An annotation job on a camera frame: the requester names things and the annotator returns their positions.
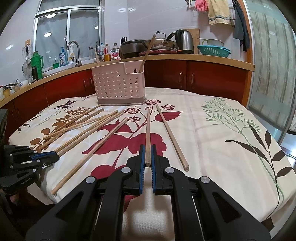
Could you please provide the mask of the white plastic jug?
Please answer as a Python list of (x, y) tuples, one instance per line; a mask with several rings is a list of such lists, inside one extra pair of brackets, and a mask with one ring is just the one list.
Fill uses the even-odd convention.
[(211, 45), (211, 46), (223, 47), (224, 43), (221, 40), (218, 40), (218, 39), (204, 39), (202, 41), (202, 45)]

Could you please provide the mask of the pink perforated utensil holder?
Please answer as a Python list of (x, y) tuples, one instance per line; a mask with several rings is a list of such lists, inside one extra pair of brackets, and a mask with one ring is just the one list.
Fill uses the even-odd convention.
[(146, 101), (142, 61), (110, 63), (91, 69), (98, 103), (139, 105)]

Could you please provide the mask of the glass sliding door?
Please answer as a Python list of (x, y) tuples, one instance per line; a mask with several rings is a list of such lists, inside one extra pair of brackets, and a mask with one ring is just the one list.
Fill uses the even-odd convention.
[(295, 111), (295, 32), (273, 1), (244, 1), (255, 70), (248, 109), (280, 144)]

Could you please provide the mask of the wooden cutting board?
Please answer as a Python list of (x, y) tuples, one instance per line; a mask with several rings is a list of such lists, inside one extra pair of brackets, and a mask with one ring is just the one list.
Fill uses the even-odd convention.
[(198, 28), (195, 29), (188, 29), (188, 31), (191, 33), (194, 43), (194, 54), (198, 54), (199, 50), (197, 46), (200, 44), (200, 30)]

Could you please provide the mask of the white spray cleaner bottle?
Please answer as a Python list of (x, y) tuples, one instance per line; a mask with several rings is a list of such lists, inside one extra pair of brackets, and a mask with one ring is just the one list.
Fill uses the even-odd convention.
[(75, 53), (74, 53), (74, 45), (71, 44), (69, 46), (69, 50), (68, 50), (68, 62), (75, 63), (75, 61), (76, 61), (76, 57), (75, 57)]

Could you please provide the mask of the knife block with knives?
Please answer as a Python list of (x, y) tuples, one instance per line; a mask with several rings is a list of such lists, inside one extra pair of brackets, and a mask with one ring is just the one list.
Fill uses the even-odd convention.
[(119, 56), (121, 57), (121, 59), (123, 59), (123, 54), (122, 54), (122, 45), (124, 42), (127, 41), (127, 37), (122, 37), (120, 39), (120, 47), (119, 47)]

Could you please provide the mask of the steel wok with lid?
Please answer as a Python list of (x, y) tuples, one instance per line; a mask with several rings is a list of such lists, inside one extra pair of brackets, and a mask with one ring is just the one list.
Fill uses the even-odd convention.
[(155, 39), (152, 44), (151, 50), (157, 50), (157, 49), (166, 49), (171, 50), (176, 48), (175, 41), (172, 40), (173, 36), (176, 32), (171, 32), (168, 36), (166, 36), (165, 33), (156, 31), (154, 34)]

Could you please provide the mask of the blue dish soap bottle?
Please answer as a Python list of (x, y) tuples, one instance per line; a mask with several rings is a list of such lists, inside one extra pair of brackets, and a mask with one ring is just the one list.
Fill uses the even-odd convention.
[(61, 52), (59, 54), (60, 58), (60, 66), (66, 66), (67, 65), (67, 57), (64, 47), (61, 47)]

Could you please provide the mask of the dark grey hanging cloth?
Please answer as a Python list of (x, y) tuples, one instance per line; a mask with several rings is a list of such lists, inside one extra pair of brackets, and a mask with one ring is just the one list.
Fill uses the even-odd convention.
[(247, 30), (244, 13), (238, 1), (232, 1), (235, 11), (235, 27), (233, 38), (240, 40), (243, 51), (247, 52), (250, 48), (250, 38)]

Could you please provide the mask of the stainless electric kettle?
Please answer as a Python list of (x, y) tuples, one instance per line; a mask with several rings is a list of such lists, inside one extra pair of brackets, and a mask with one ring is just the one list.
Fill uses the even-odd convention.
[(194, 42), (191, 33), (188, 30), (176, 30), (169, 34), (166, 41), (175, 37), (175, 47), (178, 54), (194, 54)]

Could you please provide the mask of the red white snack bag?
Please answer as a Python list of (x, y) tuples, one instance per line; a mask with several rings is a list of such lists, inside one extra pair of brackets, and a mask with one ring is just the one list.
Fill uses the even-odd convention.
[(120, 51), (118, 48), (112, 48), (110, 53), (112, 60), (121, 60)]

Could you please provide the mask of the white blue patterned bowl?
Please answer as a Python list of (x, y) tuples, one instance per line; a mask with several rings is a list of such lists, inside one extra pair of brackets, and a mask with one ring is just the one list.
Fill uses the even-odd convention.
[(29, 81), (26, 79), (26, 80), (21, 81), (18, 84), (18, 86), (19, 86), (20, 89), (23, 89), (24, 87), (28, 86), (28, 84), (29, 84)]

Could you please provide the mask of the red kitchen cabinets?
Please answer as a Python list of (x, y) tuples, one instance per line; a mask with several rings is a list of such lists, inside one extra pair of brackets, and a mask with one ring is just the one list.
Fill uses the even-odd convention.
[[(202, 95), (226, 97), (246, 106), (254, 70), (253, 64), (233, 59), (147, 60), (144, 65), (144, 79), (147, 87), (175, 88)], [(60, 99), (94, 93), (90, 67), (66, 70), (26, 86), (1, 101), (1, 108), (9, 111), (6, 132), (1, 137), (7, 143), (10, 135), (21, 125)]]

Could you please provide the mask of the black rice cooker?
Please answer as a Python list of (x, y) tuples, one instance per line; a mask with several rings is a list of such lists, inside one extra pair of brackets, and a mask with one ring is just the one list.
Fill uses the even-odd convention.
[(139, 53), (146, 51), (147, 45), (145, 41), (143, 39), (134, 39), (124, 42), (122, 45), (123, 59), (138, 57)]

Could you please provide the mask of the chrome sink faucet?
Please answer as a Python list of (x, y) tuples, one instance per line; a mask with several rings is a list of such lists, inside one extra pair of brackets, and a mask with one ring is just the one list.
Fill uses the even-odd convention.
[(75, 67), (80, 67), (82, 66), (82, 62), (81, 62), (81, 53), (80, 53), (80, 46), (79, 44), (76, 42), (76, 41), (70, 41), (68, 44), (67, 44), (67, 51), (69, 50), (69, 46), (73, 44), (76, 46), (76, 54), (75, 54), (75, 57), (76, 57), (76, 61), (75, 61)]

